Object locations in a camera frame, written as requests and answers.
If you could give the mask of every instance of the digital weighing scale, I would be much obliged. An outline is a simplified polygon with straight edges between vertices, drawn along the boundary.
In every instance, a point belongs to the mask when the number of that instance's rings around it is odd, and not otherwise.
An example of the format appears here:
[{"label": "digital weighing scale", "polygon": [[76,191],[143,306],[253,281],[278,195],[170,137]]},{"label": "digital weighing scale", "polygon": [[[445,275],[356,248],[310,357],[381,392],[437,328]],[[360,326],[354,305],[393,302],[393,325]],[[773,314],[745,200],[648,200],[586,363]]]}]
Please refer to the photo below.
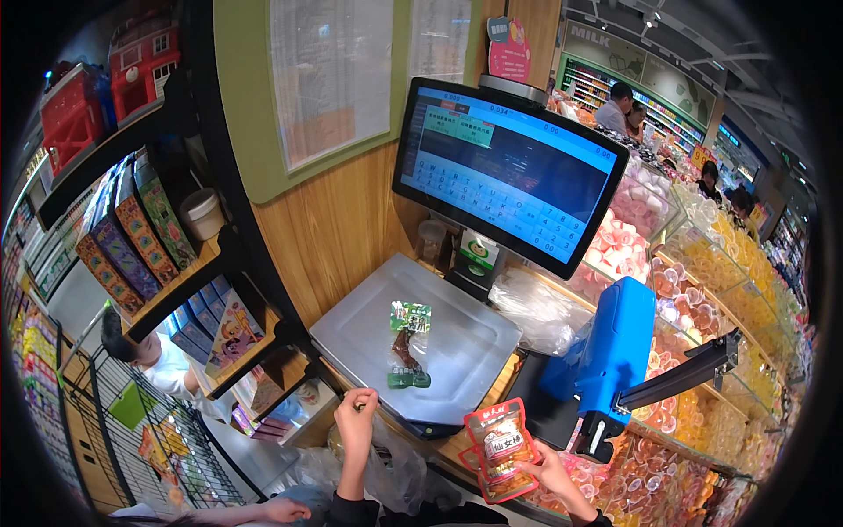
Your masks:
[{"label": "digital weighing scale", "polygon": [[[546,110],[546,102],[538,89],[487,75],[479,88],[414,78],[392,189],[567,280],[609,207],[629,152]],[[395,255],[310,329],[331,364],[354,384],[377,389],[384,409],[422,438],[462,428],[521,336],[513,322],[469,295],[485,299],[477,295],[485,285],[472,288],[471,273],[452,272],[460,277],[445,281]],[[424,357],[429,388],[386,385],[395,300],[432,306]],[[564,448],[583,417],[574,450],[606,463],[605,439],[623,431],[633,409],[736,363],[739,333],[687,352],[696,357],[641,384],[654,310],[653,292],[623,278],[601,296],[593,335],[579,344],[581,361],[532,355],[524,361],[509,396],[524,398],[533,435]]]}]

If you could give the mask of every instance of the white shirt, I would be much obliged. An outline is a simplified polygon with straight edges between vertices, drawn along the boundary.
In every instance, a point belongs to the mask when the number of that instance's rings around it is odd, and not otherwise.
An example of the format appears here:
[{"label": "white shirt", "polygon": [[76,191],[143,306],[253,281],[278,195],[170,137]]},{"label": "white shirt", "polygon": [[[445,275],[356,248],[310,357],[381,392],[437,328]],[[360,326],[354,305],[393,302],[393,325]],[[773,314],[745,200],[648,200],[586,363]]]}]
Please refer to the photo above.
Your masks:
[{"label": "white shirt", "polygon": [[618,103],[609,99],[605,105],[594,112],[594,120],[604,128],[609,128],[626,135],[626,116],[620,110]]},{"label": "white shirt", "polygon": [[191,394],[185,387],[185,374],[191,370],[191,363],[188,361],[194,363],[196,374],[201,374],[204,368],[194,358],[185,355],[165,333],[158,333],[158,338],[161,339],[161,356],[153,366],[143,370],[149,382],[171,397],[189,401],[208,417],[220,419],[223,422],[231,421],[234,397],[226,392],[216,401],[210,401],[201,389],[196,391],[196,395]]}]

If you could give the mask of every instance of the ceiling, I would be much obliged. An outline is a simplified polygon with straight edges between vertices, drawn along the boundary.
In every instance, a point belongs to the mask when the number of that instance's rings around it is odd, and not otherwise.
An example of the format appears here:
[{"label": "ceiling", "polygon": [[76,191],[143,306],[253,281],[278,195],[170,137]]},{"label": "ceiling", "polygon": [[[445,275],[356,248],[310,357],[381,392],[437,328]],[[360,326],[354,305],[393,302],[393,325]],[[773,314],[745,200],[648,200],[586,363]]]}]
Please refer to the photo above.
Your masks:
[{"label": "ceiling", "polygon": [[812,179],[805,138],[810,132],[795,92],[760,37],[742,23],[733,0],[563,0],[562,15],[595,27],[607,24],[608,32],[690,67],[691,77],[724,94],[726,115],[768,161],[781,164],[771,142],[782,145],[807,167],[793,177]]}]

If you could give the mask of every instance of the red snack package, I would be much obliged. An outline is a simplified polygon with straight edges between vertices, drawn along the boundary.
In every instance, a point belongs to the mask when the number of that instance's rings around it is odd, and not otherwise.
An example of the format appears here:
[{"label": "red snack package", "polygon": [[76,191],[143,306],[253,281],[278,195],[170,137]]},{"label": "red snack package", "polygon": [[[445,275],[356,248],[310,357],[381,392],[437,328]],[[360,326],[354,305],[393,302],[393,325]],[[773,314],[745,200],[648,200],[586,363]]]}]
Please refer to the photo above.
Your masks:
[{"label": "red snack package", "polygon": [[487,503],[500,503],[539,486],[530,474],[515,467],[515,461],[538,459],[533,438],[524,427],[524,402],[518,399],[475,411],[464,423],[480,457],[477,477]]}]

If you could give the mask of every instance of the scale platform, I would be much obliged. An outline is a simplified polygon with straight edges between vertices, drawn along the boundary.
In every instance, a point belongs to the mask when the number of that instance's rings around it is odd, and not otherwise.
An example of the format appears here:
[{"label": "scale platform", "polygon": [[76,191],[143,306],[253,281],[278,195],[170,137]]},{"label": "scale platform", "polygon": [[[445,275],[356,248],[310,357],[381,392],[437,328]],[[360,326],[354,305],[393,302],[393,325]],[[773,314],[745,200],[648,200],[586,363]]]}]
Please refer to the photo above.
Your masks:
[{"label": "scale platform", "polygon": [[[431,306],[425,371],[429,388],[387,387],[394,300]],[[402,254],[396,254],[310,328],[315,346],[354,385],[374,388],[382,407],[427,439],[457,433],[512,355],[521,330]]]}]

